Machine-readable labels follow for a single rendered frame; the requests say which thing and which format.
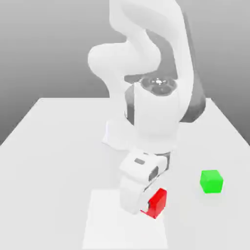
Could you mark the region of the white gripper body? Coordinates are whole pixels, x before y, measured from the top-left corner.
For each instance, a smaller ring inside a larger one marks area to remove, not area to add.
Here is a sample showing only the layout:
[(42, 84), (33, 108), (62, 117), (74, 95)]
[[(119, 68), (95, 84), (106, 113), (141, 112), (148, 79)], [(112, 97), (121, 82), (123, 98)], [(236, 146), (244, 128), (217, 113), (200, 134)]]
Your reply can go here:
[(155, 181), (156, 177), (145, 184), (122, 175), (120, 180), (120, 205), (122, 209), (130, 214), (137, 214), (141, 210), (147, 212), (149, 200), (156, 192), (153, 187)]

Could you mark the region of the small red cube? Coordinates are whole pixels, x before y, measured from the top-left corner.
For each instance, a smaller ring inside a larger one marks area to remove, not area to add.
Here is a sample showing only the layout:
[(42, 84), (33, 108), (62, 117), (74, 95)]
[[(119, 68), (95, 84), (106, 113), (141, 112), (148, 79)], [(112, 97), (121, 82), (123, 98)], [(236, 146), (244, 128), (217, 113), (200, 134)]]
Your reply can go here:
[(156, 219), (158, 215), (164, 210), (167, 200), (167, 191), (163, 188), (158, 191), (148, 201), (148, 209), (141, 210), (142, 213)]

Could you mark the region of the small green cube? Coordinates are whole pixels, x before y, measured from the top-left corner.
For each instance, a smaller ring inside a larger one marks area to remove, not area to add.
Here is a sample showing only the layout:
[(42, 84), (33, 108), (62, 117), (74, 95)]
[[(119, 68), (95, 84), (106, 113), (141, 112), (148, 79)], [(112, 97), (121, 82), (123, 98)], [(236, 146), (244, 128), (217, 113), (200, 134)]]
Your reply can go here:
[(200, 185), (204, 193), (221, 193), (224, 179), (218, 170), (202, 170)]

